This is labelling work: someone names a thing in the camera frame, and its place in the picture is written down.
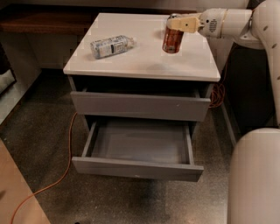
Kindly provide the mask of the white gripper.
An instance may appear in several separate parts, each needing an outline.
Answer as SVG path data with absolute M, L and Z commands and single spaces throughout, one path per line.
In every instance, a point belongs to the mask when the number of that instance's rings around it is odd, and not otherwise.
M 167 27 L 180 32 L 198 31 L 204 37 L 219 39 L 227 11 L 227 9 L 209 9 L 202 13 L 172 13 L 168 17 Z

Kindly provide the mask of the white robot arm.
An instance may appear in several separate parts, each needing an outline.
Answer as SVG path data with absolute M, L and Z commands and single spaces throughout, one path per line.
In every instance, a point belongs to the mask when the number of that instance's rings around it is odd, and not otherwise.
M 263 0 L 253 10 L 208 9 L 170 17 L 167 27 L 204 37 L 231 38 L 264 50 L 276 120 L 280 122 L 280 0 Z M 280 224 L 280 129 L 258 128 L 237 142 L 231 157 L 227 224 Z

